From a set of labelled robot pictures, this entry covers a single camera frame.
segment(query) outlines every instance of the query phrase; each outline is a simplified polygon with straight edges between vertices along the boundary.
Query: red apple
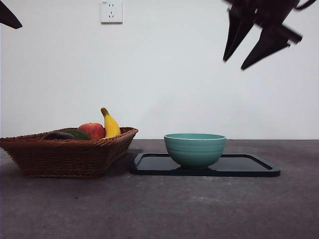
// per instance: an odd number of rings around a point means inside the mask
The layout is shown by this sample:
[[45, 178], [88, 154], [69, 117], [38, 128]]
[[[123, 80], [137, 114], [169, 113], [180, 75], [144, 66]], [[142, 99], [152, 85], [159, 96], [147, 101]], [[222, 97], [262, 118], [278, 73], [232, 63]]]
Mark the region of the red apple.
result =
[[84, 123], [79, 126], [78, 129], [86, 132], [91, 139], [101, 139], [105, 137], [105, 129], [100, 123]]

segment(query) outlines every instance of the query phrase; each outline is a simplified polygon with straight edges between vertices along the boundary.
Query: white outlet plate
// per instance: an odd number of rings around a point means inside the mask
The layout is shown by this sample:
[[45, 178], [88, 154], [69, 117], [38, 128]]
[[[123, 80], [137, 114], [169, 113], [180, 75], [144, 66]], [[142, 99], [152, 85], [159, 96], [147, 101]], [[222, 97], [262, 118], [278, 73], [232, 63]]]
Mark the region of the white outlet plate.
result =
[[123, 0], [108, 0], [100, 4], [101, 23], [123, 23]]

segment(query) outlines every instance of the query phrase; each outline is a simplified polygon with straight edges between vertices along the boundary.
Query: wicker basket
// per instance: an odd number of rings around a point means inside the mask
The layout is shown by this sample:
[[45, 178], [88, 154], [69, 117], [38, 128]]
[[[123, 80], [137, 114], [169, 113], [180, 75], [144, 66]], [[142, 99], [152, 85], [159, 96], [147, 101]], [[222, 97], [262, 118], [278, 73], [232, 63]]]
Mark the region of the wicker basket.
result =
[[0, 139], [25, 177], [97, 178], [124, 156], [138, 132], [122, 127], [121, 134], [101, 140], [43, 140], [48, 132]]

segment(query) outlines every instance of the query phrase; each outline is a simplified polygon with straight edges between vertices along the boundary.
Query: banana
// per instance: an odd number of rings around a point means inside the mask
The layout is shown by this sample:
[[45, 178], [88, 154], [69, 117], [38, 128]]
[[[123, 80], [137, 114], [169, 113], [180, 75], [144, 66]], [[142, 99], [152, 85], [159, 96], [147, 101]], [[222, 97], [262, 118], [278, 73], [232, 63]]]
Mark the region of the banana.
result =
[[104, 128], [105, 128], [105, 138], [111, 138], [116, 135], [121, 134], [120, 127], [115, 119], [110, 116], [108, 110], [106, 108], [101, 108], [102, 115], [104, 117]]

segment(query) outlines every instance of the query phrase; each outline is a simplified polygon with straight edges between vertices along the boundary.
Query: bowl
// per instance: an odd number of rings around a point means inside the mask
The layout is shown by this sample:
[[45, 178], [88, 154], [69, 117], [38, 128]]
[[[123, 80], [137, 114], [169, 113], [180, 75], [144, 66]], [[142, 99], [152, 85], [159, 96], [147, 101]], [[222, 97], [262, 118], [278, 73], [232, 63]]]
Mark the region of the bowl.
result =
[[204, 169], [218, 161], [226, 137], [207, 133], [173, 133], [164, 136], [169, 156], [182, 168]]

